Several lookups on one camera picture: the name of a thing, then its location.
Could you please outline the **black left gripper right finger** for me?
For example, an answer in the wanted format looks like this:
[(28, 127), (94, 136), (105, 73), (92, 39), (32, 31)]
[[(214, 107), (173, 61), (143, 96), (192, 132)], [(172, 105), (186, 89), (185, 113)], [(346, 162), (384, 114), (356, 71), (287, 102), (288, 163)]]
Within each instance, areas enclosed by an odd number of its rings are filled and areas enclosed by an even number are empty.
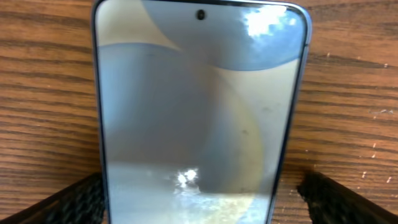
[(297, 191), (313, 224), (397, 224), (397, 215), (319, 172), (307, 172)]

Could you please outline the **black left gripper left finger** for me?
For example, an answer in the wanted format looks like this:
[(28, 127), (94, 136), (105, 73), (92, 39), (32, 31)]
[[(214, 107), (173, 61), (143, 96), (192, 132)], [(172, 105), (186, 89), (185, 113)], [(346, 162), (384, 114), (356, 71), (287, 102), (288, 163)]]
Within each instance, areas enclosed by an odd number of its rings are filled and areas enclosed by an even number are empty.
[(102, 174), (94, 173), (1, 224), (102, 224), (104, 211)]

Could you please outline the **blue smartphone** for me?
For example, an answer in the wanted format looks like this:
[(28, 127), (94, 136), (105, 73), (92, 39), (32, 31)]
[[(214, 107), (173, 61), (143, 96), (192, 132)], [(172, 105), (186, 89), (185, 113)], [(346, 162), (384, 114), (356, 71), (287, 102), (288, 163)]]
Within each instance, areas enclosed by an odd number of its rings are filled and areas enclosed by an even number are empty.
[(272, 1), (96, 1), (110, 223), (269, 223), (312, 34)]

